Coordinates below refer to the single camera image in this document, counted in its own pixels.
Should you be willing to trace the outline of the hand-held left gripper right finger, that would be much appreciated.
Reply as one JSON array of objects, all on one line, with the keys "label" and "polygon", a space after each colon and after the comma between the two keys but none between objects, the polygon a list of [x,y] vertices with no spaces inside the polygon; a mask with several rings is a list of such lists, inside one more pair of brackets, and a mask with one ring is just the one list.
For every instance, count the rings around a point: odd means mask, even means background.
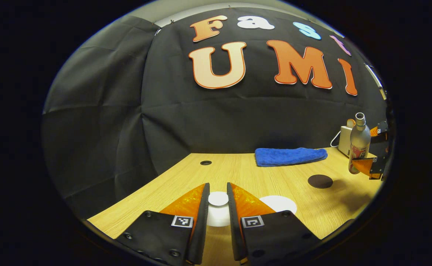
[{"label": "hand-held left gripper right finger", "polygon": [[292,211],[275,211],[228,182],[233,257],[247,265],[290,265],[321,240]]}]

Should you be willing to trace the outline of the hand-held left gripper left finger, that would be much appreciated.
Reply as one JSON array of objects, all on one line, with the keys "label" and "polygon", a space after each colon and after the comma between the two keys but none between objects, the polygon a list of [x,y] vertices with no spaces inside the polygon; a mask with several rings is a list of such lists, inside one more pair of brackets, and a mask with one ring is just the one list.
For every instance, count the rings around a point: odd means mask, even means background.
[{"label": "hand-held left gripper left finger", "polygon": [[186,192],[161,211],[146,210],[115,242],[128,252],[163,265],[202,263],[210,184]]}]

